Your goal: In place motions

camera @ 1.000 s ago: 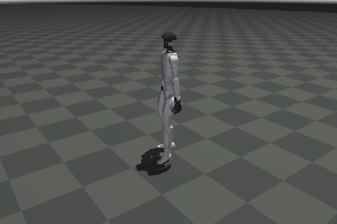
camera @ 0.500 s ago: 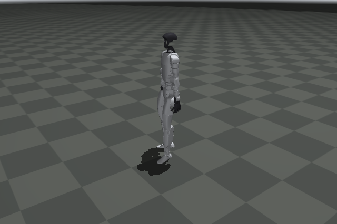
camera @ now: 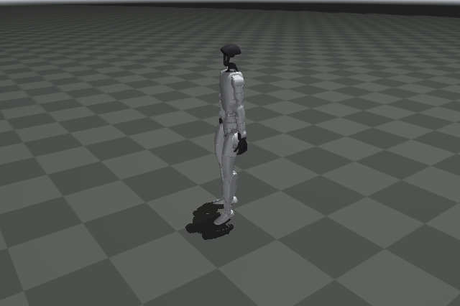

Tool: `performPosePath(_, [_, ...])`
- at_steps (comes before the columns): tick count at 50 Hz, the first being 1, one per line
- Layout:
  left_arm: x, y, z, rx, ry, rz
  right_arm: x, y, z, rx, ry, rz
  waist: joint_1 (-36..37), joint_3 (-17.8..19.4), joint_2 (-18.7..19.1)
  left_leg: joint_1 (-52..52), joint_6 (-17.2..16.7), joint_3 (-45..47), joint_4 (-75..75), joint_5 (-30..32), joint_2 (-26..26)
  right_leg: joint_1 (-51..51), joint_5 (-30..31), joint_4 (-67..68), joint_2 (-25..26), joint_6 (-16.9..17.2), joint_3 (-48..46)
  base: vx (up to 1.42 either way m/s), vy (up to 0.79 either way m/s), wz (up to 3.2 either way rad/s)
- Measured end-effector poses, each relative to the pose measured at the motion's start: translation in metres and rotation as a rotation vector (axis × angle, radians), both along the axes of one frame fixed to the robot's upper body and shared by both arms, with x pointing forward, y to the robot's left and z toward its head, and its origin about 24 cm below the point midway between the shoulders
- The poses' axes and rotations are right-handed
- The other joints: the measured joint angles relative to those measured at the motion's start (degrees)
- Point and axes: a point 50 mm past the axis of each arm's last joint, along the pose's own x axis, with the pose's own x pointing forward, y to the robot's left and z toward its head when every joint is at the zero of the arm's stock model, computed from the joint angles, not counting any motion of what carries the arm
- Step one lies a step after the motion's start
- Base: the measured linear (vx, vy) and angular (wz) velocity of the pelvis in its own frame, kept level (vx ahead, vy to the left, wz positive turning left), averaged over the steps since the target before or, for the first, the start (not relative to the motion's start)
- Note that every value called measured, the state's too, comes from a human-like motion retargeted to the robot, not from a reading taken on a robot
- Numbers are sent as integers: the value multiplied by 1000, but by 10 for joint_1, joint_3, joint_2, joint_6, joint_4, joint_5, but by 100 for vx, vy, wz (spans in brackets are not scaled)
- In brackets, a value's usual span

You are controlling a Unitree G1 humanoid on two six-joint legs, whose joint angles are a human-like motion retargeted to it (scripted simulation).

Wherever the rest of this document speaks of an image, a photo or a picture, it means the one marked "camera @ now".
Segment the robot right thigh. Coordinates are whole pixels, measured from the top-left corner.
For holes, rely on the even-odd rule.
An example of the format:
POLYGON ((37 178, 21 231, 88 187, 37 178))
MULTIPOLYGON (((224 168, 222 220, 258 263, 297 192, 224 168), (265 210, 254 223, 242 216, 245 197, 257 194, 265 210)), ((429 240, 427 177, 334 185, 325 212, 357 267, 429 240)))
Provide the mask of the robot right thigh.
POLYGON ((222 168, 222 149, 224 145, 224 140, 226 136, 223 130, 223 123, 218 124, 217 129, 216 129, 216 134, 215 134, 215 151, 216 151, 216 157, 218 160, 218 163, 220 164, 222 168))

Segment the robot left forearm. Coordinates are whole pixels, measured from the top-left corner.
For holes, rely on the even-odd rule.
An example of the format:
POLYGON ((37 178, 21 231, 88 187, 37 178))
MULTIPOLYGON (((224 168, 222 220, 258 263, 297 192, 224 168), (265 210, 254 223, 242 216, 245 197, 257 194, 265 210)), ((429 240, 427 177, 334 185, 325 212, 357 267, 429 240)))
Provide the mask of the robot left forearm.
POLYGON ((247 133, 245 131, 246 127, 245 127, 245 123, 244 123, 245 111, 244 111, 244 107, 242 105, 237 107, 237 113, 238 114, 235 115, 236 130, 237 130, 237 135, 238 135, 238 133, 240 133, 241 134, 241 139, 242 139, 242 138, 247 136, 247 133))

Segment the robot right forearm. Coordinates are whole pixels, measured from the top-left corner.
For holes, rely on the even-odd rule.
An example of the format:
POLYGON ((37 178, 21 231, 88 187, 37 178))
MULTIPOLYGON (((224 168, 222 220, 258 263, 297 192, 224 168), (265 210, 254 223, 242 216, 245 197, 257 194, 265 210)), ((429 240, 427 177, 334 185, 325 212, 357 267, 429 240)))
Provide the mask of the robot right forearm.
POLYGON ((220 103, 219 118, 222 118, 222 120, 224 120, 226 118, 226 114, 225 114, 225 111, 222 108, 222 103, 221 103, 220 100, 219 100, 219 103, 220 103))

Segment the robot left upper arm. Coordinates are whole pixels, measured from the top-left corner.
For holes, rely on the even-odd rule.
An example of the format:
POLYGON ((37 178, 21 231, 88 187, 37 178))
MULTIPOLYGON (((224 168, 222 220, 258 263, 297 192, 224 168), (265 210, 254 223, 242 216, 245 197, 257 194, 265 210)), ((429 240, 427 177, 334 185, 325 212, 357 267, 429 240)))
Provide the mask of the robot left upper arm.
POLYGON ((244 79, 240 75, 233 75, 231 77, 231 85, 234 89, 234 98, 236 104, 231 108, 233 113, 237 113, 237 107, 242 105, 244 107, 244 79))

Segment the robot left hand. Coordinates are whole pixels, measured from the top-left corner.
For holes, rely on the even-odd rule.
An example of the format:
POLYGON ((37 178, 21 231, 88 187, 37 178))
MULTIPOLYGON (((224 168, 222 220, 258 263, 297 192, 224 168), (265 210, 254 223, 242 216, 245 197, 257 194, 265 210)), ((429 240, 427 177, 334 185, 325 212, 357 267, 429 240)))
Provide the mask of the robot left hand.
POLYGON ((245 151, 247 151, 247 141, 246 141, 246 139, 247 139, 247 137, 244 137, 244 138, 241 139, 241 134, 238 133, 239 143, 238 143, 238 147, 234 150, 234 152, 236 152, 237 149, 239 149, 239 152, 236 155, 245 153, 245 151))

